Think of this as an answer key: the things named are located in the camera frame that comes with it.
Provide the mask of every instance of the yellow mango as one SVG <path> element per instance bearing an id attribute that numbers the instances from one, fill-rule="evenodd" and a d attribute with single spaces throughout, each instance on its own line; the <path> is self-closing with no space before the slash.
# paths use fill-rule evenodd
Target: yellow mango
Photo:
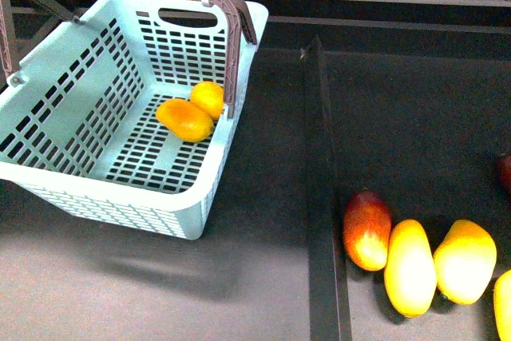
<path id="1" fill-rule="evenodd" d="M 390 233 L 389 254 L 383 272 L 392 306 L 405 317 L 427 312 L 437 287 L 430 243 L 422 225 L 404 220 Z"/>
<path id="2" fill-rule="evenodd" d="M 433 254 L 438 290 L 462 305 L 478 301 L 492 278 L 497 248 L 491 235 L 469 220 L 458 220 Z"/>
<path id="3" fill-rule="evenodd" d="M 495 282 L 493 310 L 501 341 L 511 341 L 511 271 L 507 271 Z"/>

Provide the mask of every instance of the rectangular hole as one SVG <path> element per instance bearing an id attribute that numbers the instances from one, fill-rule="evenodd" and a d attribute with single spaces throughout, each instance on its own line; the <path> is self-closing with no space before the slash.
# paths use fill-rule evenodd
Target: rectangular hole
<path id="1" fill-rule="evenodd" d="M 42 113 L 42 115 L 39 117 L 39 121 L 42 123 L 46 118 L 51 114 L 50 109 L 46 109 L 45 112 Z"/>
<path id="2" fill-rule="evenodd" d="M 90 164 L 89 164 L 89 166 L 87 167 L 86 172 L 87 172 L 87 173 L 90 173 L 90 171 L 92 171 L 93 166 L 94 166 L 95 164 L 96 164 L 96 163 L 94 163 L 94 161 L 91 161 L 91 163 L 90 163 Z"/>
<path id="3" fill-rule="evenodd" d="M 38 126 L 33 124 L 28 131 L 25 133 L 25 139 L 29 140 L 32 135 L 38 130 Z"/>
<path id="4" fill-rule="evenodd" d="M 57 158 L 55 159 L 55 162 L 53 163 L 53 166 L 56 168 L 60 162 L 62 161 L 62 158 L 64 157 L 63 153 L 59 153 Z"/>
<path id="5" fill-rule="evenodd" d="M 59 172 L 64 172 L 70 162 L 71 161 L 69 159 L 65 159 L 64 163 L 62 164 L 62 166 L 60 167 L 60 169 L 58 171 Z"/>
<path id="6" fill-rule="evenodd" d="M 69 151 L 69 148 L 73 146 L 74 142 L 75 142 L 74 138 L 69 140 L 68 143 L 65 145 L 65 150 Z"/>
<path id="7" fill-rule="evenodd" d="M 87 145 L 87 148 L 90 148 L 90 146 L 92 145 L 92 143 L 93 143 L 93 142 L 94 142 L 94 136 L 91 136 L 91 137 L 89 138 L 89 141 L 87 141 L 87 144 L 86 144 L 86 145 Z"/>
<path id="8" fill-rule="evenodd" d="M 74 76 L 75 76 L 75 78 L 76 78 L 77 80 L 79 80 L 79 79 L 80 79 L 80 77 L 82 77 L 84 73 L 85 73 L 85 70 L 84 70 L 83 68 L 80 68 L 80 70 L 79 70 L 79 71 L 76 73 L 76 75 L 74 75 Z"/>
<path id="9" fill-rule="evenodd" d="M 50 99 L 56 91 L 57 91 L 57 87 L 55 85 L 52 85 L 52 87 L 50 89 L 48 89 L 48 92 L 45 93 L 45 97 L 47 99 Z"/>
<path id="10" fill-rule="evenodd" d="M 55 97 L 55 100 L 53 100 L 53 102 L 51 103 L 51 105 L 53 107 L 56 107 L 57 105 L 60 104 L 60 102 L 62 101 L 64 97 L 61 95 L 61 94 L 58 94 L 57 97 Z"/>
<path id="11" fill-rule="evenodd" d="M 62 76 L 60 76 L 57 80 L 58 84 L 59 85 L 64 84 L 64 82 L 67 80 L 68 77 L 69 77 L 69 75 L 67 73 L 63 73 Z"/>
<path id="12" fill-rule="evenodd" d="M 48 155 L 46 155 L 46 159 L 48 159 L 48 161 L 51 161 L 51 159 L 53 159 L 53 156 L 55 156 L 55 153 L 57 153 L 57 151 L 58 151 L 57 147 L 53 146 L 53 148 L 48 152 Z"/>
<path id="13" fill-rule="evenodd" d="M 10 150 L 10 152 L 7 156 L 10 157 L 11 159 L 14 159 L 14 157 L 18 154 L 18 152 L 20 151 L 21 148 L 23 148 L 23 143 L 21 141 L 19 141 L 18 143 L 16 143 L 14 148 L 12 148 Z"/>
<path id="14" fill-rule="evenodd" d="M 28 116 L 23 117 L 23 119 L 16 125 L 16 130 L 21 132 L 27 124 L 30 123 L 30 118 Z"/>
<path id="15" fill-rule="evenodd" d="M 83 158 L 84 155 L 85 155 L 85 150 L 82 149 L 82 151 L 77 156 L 77 163 L 79 163 L 81 161 L 81 159 Z"/>
<path id="16" fill-rule="evenodd" d="M 80 55 L 81 60 L 85 60 L 85 58 L 90 54 L 90 50 L 87 48 L 85 51 L 83 51 Z"/>
<path id="17" fill-rule="evenodd" d="M 71 156 L 74 157 L 74 155 L 77 154 L 78 150 L 80 149 L 80 145 L 79 144 L 76 144 L 73 148 L 73 150 L 71 151 Z"/>
<path id="18" fill-rule="evenodd" d="M 35 140 L 32 142 L 32 144 L 34 145 L 34 147 L 37 147 L 39 145 L 39 143 L 41 142 L 42 139 L 45 138 L 45 134 L 43 132 L 40 132 L 37 137 L 35 138 Z"/>
<path id="19" fill-rule="evenodd" d="M 32 158 L 32 160 L 30 161 L 30 163 L 28 164 L 29 167 L 34 167 L 39 161 L 39 157 L 35 156 Z"/>
<path id="20" fill-rule="evenodd" d="M 50 139 L 46 140 L 45 143 L 40 148 L 40 152 L 41 153 L 46 152 L 46 150 L 49 148 L 50 145 L 51 145 L 51 140 Z"/>
<path id="21" fill-rule="evenodd" d="M 38 103 L 32 108 L 32 113 L 37 115 L 41 108 L 44 106 L 44 102 L 42 100 L 38 101 Z"/>
<path id="22" fill-rule="evenodd" d="M 78 66 L 80 65 L 80 62 L 78 60 L 75 60 L 74 63 L 69 67 L 71 69 L 71 72 L 73 72 Z"/>
<path id="23" fill-rule="evenodd" d="M 87 130 L 86 130 L 86 131 L 84 131 L 84 132 L 83 132 L 83 134 L 81 135 L 81 139 L 82 139 L 82 141 L 85 141 L 85 139 L 86 139 L 87 137 L 89 137 L 89 135 L 90 135 L 90 131 L 87 129 Z"/>
<path id="24" fill-rule="evenodd" d="M 74 87 L 74 81 L 69 81 L 69 84 L 64 88 L 64 91 L 68 93 Z"/>

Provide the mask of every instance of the shopping basket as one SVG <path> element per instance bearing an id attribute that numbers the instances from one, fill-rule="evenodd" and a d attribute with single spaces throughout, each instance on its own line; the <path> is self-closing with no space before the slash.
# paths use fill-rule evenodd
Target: shopping basket
<path id="1" fill-rule="evenodd" d="M 228 156 L 268 12 L 243 0 L 97 0 L 16 58 L 10 0 L 0 41 L 0 177 L 67 213 L 199 238 Z M 161 17 L 207 13 L 215 26 Z M 183 142 L 155 118 L 204 80 L 224 87 L 213 134 Z"/>

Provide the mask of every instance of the basket slot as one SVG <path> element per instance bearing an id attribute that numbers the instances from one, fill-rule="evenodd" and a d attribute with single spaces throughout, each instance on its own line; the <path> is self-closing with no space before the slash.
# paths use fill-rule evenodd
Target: basket slot
<path id="1" fill-rule="evenodd" d="M 224 84 L 227 35 L 224 29 L 205 34 L 187 32 L 170 23 L 162 25 L 157 14 L 136 11 L 156 81 L 194 86 L 200 81 Z"/>
<path id="2" fill-rule="evenodd" d="M 170 236 L 185 237 L 176 215 L 172 212 L 113 204 L 107 200 L 73 196 L 66 192 L 56 192 L 37 185 L 22 184 L 22 187 L 75 216 Z"/>
<path id="3" fill-rule="evenodd" d="M 71 106 L 66 105 L 75 87 L 88 82 L 87 70 L 94 71 L 91 67 L 104 61 L 104 55 L 109 55 L 117 67 L 112 84 L 89 112 L 80 113 L 72 101 Z M 36 99 L 29 113 L 0 141 L 0 152 L 19 165 L 85 176 L 144 88 L 117 20 L 111 19 L 69 68 L 54 78 L 46 91 L 38 91 L 42 97 Z M 77 129 L 72 137 L 59 137 L 60 131 L 73 126 Z"/>
<path id="4" fill-rule="evenodd" d="M 121 147 L 106 180 L 165 193 L 191 188 L 212 136 L 200 143 L 181 142 L 156 120 L 155 112 L 169 95 L 155 94 Z"/>

